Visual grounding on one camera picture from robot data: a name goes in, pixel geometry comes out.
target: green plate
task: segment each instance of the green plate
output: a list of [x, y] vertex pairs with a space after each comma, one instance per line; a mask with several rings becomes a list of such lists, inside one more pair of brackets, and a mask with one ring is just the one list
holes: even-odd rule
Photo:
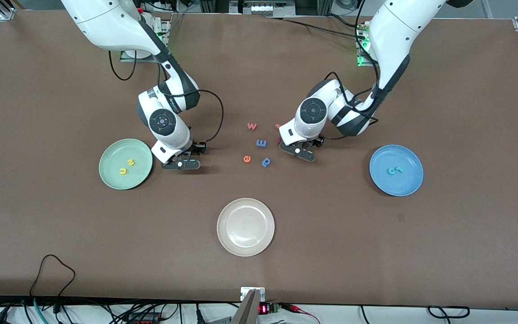
[[[129, 166], [128, 160], [135, 164]], [[99, 160], [99, 176], [113, 189], [125, 190], [142, 183], [153, 166], [152, 152], [142, 141], [126, 138], [111, 144]], [[126, 168], [127, 174], [120, 175], [119, 169]]]

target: table surface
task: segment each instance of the table surface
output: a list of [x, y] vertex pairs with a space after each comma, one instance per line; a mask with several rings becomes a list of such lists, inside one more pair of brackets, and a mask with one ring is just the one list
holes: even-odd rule
[[[350, 31], [332, 18], [302, 20]], [[329, 71], [354, 92], [374, 82], [372, 68], [356, 66], [352, 39], [188, 14], [170, 48], [223, 99], [224, 126], [200, 170], [155, 164], [144, 184], [117, 191], [101, 182], [99, 157], [121, 138], [153, 144], [135, 102], [156, 66], [117, 80], [107, 52], [65, 11], [19, 11], [0, 24], [0, 294], [27, 294], [54, 253], [77, 271], [64, 292], [72, 296], [237, 300], [254, 285], [294, 303], [518, 308], [518, 32], [509, 20], [433, 20], [380, 122], [327, 141], [313, 163], [279, 150], [274, 125]], [[181, 114], [195, 138], [219, 116], [208, 94]], [[389, 197], [373, 185], [368, 162], [386, 144], [421, 158], [417, 193]], [[271, 245], [249, 258], [216, 235], [220, 211], [241, 197], [263, 201], [276, 223]], [[68, 279], [49, 260], [35, 293], [56, 295]]]

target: white plate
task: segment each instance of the white plate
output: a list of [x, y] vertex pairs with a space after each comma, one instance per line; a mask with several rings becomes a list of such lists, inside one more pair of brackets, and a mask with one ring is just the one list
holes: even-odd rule
[[275, 220], [259, 200], [241, 198], [223, 208], [217, 220], [217, 236], [223, 247], [240, 257], [255, 256], [273, 239]]

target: robotic arm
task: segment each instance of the robotic arm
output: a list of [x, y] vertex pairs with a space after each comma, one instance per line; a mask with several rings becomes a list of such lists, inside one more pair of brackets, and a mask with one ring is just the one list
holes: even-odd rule
[[[325, 96], [335, 96], [327, 106], [327, 119], [339, 129], [344, 136], [360, 135], [369, 126], [383, 100], [409, 65], [409, 50], [415, 38], [434, 18], [446, 0], [386, 0], [373, 16], [369, 26], [370, 48], [368, 53], [380, 67], [378, 84], [374, 84], [365, 101], [345, 91], [334, 80], [319, 82], [308, 94], [308, 99], [316, 92], [325, 91]], [[282, 143], [280, 148], [290, 154], [312, 162], [315, 155], [310, 152], [311, 146], [321, 146], [323, 137], [319, 133], [325, 120], [306, 132], [309, 119], [300, 115], [299, 107], [295, 118], [279, 127]]]
[[177, 115], [199, 102], [199, 87], [157, 37], [131, 0], [62, 0], [71, 18], [93, 45], [105, 50], [150, 53], [169, 79], [138, 95], [136, 109], [156, 144], [152, 153], [163, 168], [192, 170], [200, 166], [191, 153], [205, 152], [205, 143], [193, 143], [191, 132]]

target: plate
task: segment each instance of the plate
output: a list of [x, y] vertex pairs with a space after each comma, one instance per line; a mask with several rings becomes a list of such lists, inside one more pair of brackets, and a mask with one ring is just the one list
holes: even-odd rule
[[423, 183], [421, 161], [400, 145], [386, 145], [376, 150], [369, 162], [369, 172], [377, 187], [392, 196], [408, 196]]
[[[135, 164], [129, 166], [128, 160]], [[138, 139], [126, 138], [111, 144], [103, 152], [99, 160], [99, 176], [113, 189], [131, 189], [147, 178], [152, 166], [153, 156], [149, 147]], [[127, 169], [127, 174], [120, 175], [121, 168]]]
[[259, 200], [241, 198], [223, 208], [217, 220], [217, 236], [223, 247], [240, 257], [261, 253], [273, 239], [275, 220]]

